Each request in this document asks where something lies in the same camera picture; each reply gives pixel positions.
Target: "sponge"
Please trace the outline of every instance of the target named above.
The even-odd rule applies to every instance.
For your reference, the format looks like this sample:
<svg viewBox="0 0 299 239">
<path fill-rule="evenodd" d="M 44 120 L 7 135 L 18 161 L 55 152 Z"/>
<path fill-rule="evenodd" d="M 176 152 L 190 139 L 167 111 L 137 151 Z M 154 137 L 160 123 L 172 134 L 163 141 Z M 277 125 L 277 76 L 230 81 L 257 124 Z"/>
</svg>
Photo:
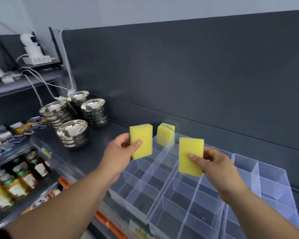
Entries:
<svg viewBox="0 0 299 239">
<path fill-rule="evenodd" d="M 179 138 L 179 165 L 178 171 L 193 176 L 200 177 L 202 175 L 201 168 L 189 160 L 188 154 L 192 153 L 199 157 L 203 157 L 204 140 L 197 138 Z"/>
<path fill-rule="evenodd" d="M 151 124 L 143 124 L 138 126 L 130 126 L 130 143 L 142 140 L 142 145 L 133 154 L 133 159 L 139 159 L 152 154 L 153 152 L 153 126 Z"/>
<path fill-rule="evenodd" d="M 162 123 L 157 128 L 157 137 L 156 141 L 159 145 L 166 147 L 170 141 L 172 142 L 170 144 L 174 144 L 174 134 L 175 134 L 175 126 L 174 130 L 170 127 L 165 125 L 166 123 Z"/>
</svg>

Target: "person's left hand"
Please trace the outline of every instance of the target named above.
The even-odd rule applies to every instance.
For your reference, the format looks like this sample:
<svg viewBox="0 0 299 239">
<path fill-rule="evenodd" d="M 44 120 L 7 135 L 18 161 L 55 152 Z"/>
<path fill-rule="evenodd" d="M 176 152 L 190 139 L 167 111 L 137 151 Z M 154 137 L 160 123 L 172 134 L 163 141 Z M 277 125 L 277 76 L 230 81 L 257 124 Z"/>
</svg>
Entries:
<svg viewBox="0 0 299 239">
<path fill-rule="evenodd" d="M 130 144 L 129 133 L 121 134 L 109 142 L 99 167 L 111 176 L 112 183 L 119 178 L 120 173 L 127 167 L 131 156 L 141 145 L 141 140 Z"/>
</svg>

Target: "stack of metal bowls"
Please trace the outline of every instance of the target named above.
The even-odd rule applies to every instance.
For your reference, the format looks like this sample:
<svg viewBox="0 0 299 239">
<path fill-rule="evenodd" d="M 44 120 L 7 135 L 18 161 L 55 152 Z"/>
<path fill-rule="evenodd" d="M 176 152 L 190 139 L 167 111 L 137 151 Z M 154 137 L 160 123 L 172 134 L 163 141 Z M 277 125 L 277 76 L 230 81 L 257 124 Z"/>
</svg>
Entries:
<svg viewBox="0 0 299 239">
<path fill-rule="evenodd" d="M 75 112 L 76 116 L 80 119 L 84 119 L 81 105 L 89 100 L 90 93 L 86 90 L 74 92 L 67 97 L 67 101 L 71 109 Z"/>
<path fill-rule="evenodd" d="M 73 120 L 64 123 L 57 130 L 63 145 L 67 148 L 80 148 L 88 142 L 88 123 L 84 120 Z"/>
<path fill-rule="evenodd" d="M 90 127 L 103 127 L 109 121 L 104 99 L 92 99 L 81 105 L 84 119 Z"/>
<path fill-rule="evenodd" d="M 54 129 L 59 129 L 60 126 L 68 121 L 74 119 L 74 116 L 67 108 L 67 101 L 55 101 L 48 105 L 45 105 L 39 110 L 41 116 L 43 116 Z"/>
</svg>

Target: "forearm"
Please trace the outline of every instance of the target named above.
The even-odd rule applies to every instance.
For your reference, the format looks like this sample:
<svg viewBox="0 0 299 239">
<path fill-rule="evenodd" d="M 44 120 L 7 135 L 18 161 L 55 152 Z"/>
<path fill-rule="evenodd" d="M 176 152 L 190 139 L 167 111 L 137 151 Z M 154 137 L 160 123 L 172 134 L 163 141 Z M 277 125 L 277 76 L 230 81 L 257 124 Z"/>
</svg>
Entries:
<svg viewBox="0 0 299 239">
<path fill-rule="evenodd" d="M 107 171 L 97 168 L 62 194 L 9 224 L 6 229 L 13 239 L 80 238 L 112 179 Z"/>
<path fill-rule="evenodd" d="M 299 239 L 299 230 L 249 189 L 228 203 L 248 239 Z"/>
</svg>

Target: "hand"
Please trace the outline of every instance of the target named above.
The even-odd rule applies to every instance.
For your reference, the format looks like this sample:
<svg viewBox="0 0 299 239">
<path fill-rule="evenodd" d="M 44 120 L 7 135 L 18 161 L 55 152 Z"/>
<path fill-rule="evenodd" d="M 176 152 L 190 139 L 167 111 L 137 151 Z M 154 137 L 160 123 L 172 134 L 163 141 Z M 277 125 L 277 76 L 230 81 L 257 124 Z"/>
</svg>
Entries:
<svg viewBox="0 0 299 239">
<path fill-rule="evenodd" d="M 114 183 L 119 178 L 120 173 L 127 167 L 131 156 L 141 145 L 141 140 L 130 144 L 129 133 L 117 136 L 106 147 L 99 168 L 106 171 L 111 176 L 112 183 Z"/>
<path fill-rule="evenodd" d="M 188 158 L 202 169 L 227 204 L 231 198 L 249 190 L 230 158 L 217 149 L 205 147 L 203 158 L 194 154 L 188 154 Z"/>
</svg>

